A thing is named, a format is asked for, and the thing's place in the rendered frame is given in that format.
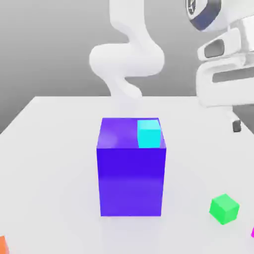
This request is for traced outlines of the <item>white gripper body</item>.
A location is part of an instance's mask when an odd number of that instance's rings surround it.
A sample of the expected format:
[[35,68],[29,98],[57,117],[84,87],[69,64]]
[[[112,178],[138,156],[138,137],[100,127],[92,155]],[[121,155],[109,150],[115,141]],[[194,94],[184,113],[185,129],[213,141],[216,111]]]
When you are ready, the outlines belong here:
[[254,67],[254,63],[206,62],[196,72],[196,95],[205,107],[254,104],[254,77],[214,83],[213,75]]

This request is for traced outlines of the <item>small orange cube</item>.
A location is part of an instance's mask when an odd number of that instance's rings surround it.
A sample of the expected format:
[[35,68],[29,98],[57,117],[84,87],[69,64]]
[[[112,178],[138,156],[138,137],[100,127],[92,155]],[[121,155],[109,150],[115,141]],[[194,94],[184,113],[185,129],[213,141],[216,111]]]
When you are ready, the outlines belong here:
[[0,254],[9,254],[9,249],[4,236],[0,236]]

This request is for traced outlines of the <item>small cyan cube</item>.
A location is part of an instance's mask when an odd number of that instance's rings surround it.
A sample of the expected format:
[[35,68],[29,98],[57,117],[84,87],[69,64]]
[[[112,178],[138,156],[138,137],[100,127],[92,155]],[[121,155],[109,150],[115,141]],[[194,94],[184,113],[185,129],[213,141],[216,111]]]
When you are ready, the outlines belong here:
[[137,121],[137,140],[139,148],[159,148],[161,127],[157,119]]

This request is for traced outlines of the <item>small green cube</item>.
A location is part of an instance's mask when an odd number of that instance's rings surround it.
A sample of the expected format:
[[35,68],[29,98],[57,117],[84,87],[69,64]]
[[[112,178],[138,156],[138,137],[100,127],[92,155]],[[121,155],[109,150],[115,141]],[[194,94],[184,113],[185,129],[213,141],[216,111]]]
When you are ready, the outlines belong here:
[[237,218],[239,208],[240,205],[225,193],[211,200],[209,213],[225,225]]

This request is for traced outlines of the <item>large purple box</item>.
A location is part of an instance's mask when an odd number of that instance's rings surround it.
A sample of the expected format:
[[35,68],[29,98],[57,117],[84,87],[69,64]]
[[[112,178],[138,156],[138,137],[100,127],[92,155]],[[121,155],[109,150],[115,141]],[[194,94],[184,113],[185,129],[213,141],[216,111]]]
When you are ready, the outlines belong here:
[[139,148],[137,121],[158,118],[102,118],[97,167],[101,216],[160,216],[166,143]]

